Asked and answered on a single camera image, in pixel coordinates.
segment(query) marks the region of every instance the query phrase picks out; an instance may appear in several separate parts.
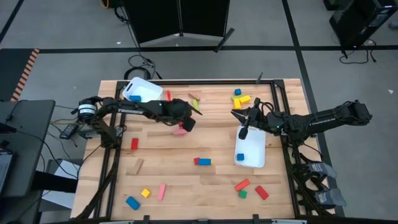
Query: gray floor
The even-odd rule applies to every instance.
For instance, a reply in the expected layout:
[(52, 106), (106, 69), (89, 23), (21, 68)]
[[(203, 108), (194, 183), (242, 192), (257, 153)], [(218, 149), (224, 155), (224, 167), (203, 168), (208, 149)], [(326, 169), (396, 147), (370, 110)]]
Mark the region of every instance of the gray floor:
[[(229, 27), (236, 32), (228, 45), (292, 45), (282, 3), (279, 0), (232, 0)], [(0, 6), (15, 1), (0, 0)], [(336, 45), (328, 23), (331, 12), (319, 0), (289, 0), (300, 45)], [(0, 15), (13, 6), (0, 7)], [(0, 25), (5, 24), (0, 16)], [(390, 20), (398, 20), (398, 14)], [(398, 31), (387, 23), (372, 38), (379, 45), (397, 45)], [(215, 45), (201, 38), (169, 39), (148, 46)], [(5, 48), (91, 48), (132, 47), (128, 29), (113, 11), (105, 11), (97, 0), (25, 1), (0, 47)], [(221, 51), (143, 53), (157, 65), (164, 78), (301, 78), (294, 51)], [(93, 96), (100, 80), (122, 79), (129, 68), (129, 53), (40, 54), (22, 92), (23, 99), (54, 99), (57, 104), (74, 107)], [(374, 115), (365, 127), (342, 127), (326, 133), (337, 183), (347, 201), (347, 217), (398, 220), (396, 202), (398, 157), (395, 142), (398, 114), (398, 50), (374, 52), (377, 63), (343, 65), (340, 52), (303, 52), (318, 109), (328, 109), (346, 100), (359, 99)], [(350, 60), (364, 60), (356, 52)], [(53, 119), (70, 118), (68, 110), (55, 109)], [(67, 158), (59, 142), (46, 141), (55, 157)], [(76, 138), (78, 148), (65, 142), (72, 159), (82, 158), (85, 142)], [(43, 154), (49, 159), (49, 152)], [(42, 222), (61, 220), (68, 213), (46, 214)]]

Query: red block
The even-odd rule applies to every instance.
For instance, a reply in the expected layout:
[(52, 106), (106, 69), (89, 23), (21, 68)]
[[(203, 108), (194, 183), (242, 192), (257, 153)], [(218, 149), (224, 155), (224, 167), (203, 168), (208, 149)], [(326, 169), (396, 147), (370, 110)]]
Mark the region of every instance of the red block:
[(243, 188), (245, 188), (245, 186), (247, 186), (247, 185), (249, 185), (249, 184), (250, 184), (249, 179), (246, 179), (246, 180), (242, 181), (240, 184), (238, 184), (237, 186), (235, 186), (235, 190), (236, 190), (236, 191), (240, 191), (240, 190), (242, 190)]
[(168, 90), (166, 90), (166, 99), (167, 101), (172, 101), (172, 94)]
[(264, 190), (260, 185), (256, 187), (256, 192), (261, 196), (263, 200), (267, 199), (267, 197), (269, 196), (266, 190)]
[(133, 138), (131, 140), (131, 149), (132, 150), (138, 149), (138, 138)]

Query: wooden table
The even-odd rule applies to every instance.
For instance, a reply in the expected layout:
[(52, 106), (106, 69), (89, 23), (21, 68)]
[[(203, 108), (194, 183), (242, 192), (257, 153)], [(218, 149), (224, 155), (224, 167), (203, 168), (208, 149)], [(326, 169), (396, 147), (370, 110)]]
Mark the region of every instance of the wooden table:
[[(98, 96), (113, 97), (117, 81), (102, 81)], [(299, 79), (285, 79), (285, 89), (292, 114), (308, 114), (307, 103)], [(181, 219), (248, 219), (253, 214), (260, 218), (293, 218), (292, 199), (287, 181), (280, 137), (266, 134), (266, 165), (253, 169), (234, 165), (234, 147), (238, 120), (231, 115), (231, 96), (240, 88), (252, 101), (243, 108), (252, 106), (255, 97), (272, 102), (271, 88), (266, 85), (164, 85), (173, 98), (188, 102), (188, 92), (200, 96), (200, 111), (203, 116), (193, 115), (197, 121), (193, 131), (186, 136), (173, 136), (178, 127), (155, 123), (143, 116), (127, 115), (127, 131), (123, 135), (122, 153), (114, 195), (112, 220), (142, 220), (150, 215), (151, 220)], [(282, 97), (278, 91), (279, 104)], [(139, 149), (130, 150), (131, 139), (139, 138)], [(317, 148), (315, 139), (306, 143)], [(100, 144), (99, 139), (88, 141), (85, 157)], [(308, 158), (320, 160), (317, 152), (302, 146), (300, 152)], [(104, 150), (98, 149), (86, 160), (80, 172), (75, 203), (71, 217), (77, 216), (97, 191)], [(194, 157), (207, 157), (212, 166), (195, 166)], [(137, 159), (144, 160), (137, 175), (131, 174)], [(244, 179), (251, 185), (245, 190), (248, 197), (238, 197), (234, 186)], [(163, 201), (157, 200), (159, 185), (167, 184)], [(261, 185), (269, 198), (262, 200), (254, 190)], [(141, 191), (151, 191), (144, 198)], [(128, 196), (141, 203), (138, 210), (125, 202)], [(101, 207), (104, 215), (106, 203)]]

